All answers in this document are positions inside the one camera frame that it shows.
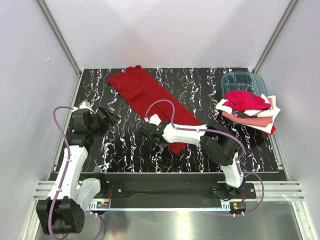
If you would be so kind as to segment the red t-shirt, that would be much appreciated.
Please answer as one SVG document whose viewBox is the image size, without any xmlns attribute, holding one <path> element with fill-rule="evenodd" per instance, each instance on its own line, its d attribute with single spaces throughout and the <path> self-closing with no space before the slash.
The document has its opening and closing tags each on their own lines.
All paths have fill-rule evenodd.
<svg viewBox="0 0 320 240">
<path fill-rule="evenodd" d="M 174 124 L 186 126 L 203 125 L 139 65 L 128 67 L 107 81 L 142 119 L 157 114 L 164 122 L 173 121 Z M 178 154 L 186 146 L 168 148 Z"/>
</svg>

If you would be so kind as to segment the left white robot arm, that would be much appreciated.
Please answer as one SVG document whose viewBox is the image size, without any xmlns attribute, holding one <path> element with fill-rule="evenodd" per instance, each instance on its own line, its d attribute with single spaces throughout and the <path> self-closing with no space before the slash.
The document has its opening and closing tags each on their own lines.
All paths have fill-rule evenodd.
<svg viewBox="0 0 320 240">
<path fill-rule="evenodd" d="M 92 110 L 82 103 L 71 111 L 69 132 L 62 134 L 65 149 L 57 178 L 46 199 L 36 205 L 43 232 L 54 240 L 80 233 L 92 199 L 103 198 L 108 193 L 107 184 L 97 178 L 78 183 L 95 137 L 105 135 L 119 122 L 117 115 L 102 106 Z"/>
</svg>

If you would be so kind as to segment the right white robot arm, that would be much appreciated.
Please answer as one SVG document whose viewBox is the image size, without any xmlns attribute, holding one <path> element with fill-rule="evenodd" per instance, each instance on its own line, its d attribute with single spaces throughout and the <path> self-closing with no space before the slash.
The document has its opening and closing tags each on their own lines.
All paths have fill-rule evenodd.
<svg viewBox="0 0 320 240">
<path fill-rule="evenodd" d="M 245 177 L 239 159 L 246 153 L 242 142 L 219 123 L 198 126 L 160 121 L 144 122 L 139 132 L 159 147 L 195 145 L 219 165 L 225 177 L 225 191 L 232 198 L 245 192 Z"/>
</svg>

